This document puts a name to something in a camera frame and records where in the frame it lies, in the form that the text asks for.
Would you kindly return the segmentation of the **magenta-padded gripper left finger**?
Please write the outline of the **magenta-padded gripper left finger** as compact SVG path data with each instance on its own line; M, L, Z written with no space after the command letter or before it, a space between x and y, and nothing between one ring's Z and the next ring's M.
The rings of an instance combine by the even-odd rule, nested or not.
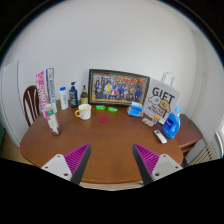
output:
M66 155L56 154L42 169L79 185L91 154L89 143L70 151Z

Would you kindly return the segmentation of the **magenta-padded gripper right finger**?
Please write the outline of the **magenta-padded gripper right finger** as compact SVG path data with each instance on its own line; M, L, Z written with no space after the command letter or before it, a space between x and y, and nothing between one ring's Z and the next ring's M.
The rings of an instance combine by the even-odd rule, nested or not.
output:
M144 185L182 169L169 155L159 155L136 143L133 144L132 154L137 163Z

